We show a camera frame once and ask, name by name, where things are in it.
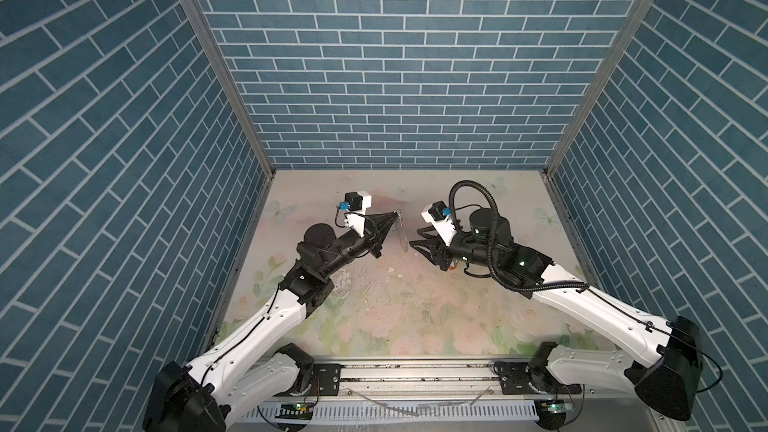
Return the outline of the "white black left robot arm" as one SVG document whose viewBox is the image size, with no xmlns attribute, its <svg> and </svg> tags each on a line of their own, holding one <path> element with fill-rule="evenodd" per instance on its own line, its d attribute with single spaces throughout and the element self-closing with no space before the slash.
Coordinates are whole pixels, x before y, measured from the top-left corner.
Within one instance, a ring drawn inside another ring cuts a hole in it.
<svg viewBox="0 0 768 432">
<path fill-rule="evenodd" d="M 398 212 L 354 215 L 341 236 L 331 225 L 308 228 L 298 259 L 265 305 L 234 332 L 185 365 L 165 365 L 155 377 L 142 428 L 145 431 L 226 431 L 243 415 L 281 394 L 311 388 L 314 359 L 297 345 L 263 355 L 306 320 L 334 288 L 332 275 L 354 260 L 380 257 Z"/>
</svg>

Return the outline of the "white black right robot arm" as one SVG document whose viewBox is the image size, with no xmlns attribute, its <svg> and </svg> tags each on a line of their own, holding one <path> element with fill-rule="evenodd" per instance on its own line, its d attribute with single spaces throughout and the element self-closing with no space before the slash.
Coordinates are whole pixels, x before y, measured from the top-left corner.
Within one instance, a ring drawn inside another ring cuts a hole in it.
<svg viewBox="0 0 768 432">
<path fill-rule="evenodd" d="M 585 351 L 541 343 L 526 366 L 532 389 L 556 394 L 596 385 L 634 394 L 654 411 L 677 421 L 691 418 L 704 369 L 700 330 L 691 320 L 644 312 L 589 285 L 549 256 L 516 243 L 509 222 L 491 208 L 471 213 L 460 230 L 442 201 L 422 213 L 411 247 L 446 271 L 455 263 L 486 268 L 484 278 L 550 306 L 609 339 L 614 351 Z"/>
</svg>

